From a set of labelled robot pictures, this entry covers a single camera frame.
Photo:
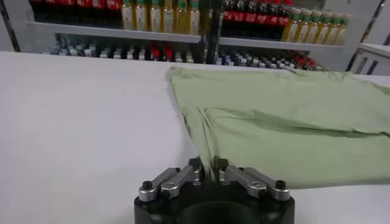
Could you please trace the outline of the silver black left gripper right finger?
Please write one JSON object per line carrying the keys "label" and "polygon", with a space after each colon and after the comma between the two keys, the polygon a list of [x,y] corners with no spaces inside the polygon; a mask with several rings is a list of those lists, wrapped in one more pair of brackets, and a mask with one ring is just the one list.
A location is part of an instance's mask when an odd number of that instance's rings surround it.
{"label": "silver black left gripper right finger", "polygon": [[214,169],[218,181],[228,185],[238,183],[251,197],[261,199],[266,195],[277,201],[288,201],[290,189],[284,180],[274,180],[252,167],[236,167],[218,156],[214,157]]}

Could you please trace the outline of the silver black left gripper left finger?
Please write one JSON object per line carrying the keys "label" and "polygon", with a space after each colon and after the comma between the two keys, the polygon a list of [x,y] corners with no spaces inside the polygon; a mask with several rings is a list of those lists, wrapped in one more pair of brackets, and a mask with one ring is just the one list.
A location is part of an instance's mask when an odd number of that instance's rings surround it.
{"label": "silver black left gripper left finger", "polygon": [[143,202],[151,202],[160,195],[168,199],[180,195],[180,189],[186,184],[201,185],[203,166],[200,157],[191,158],[183,168],[167,168],[153,180],[144,181],[139,188],[138,198]]}

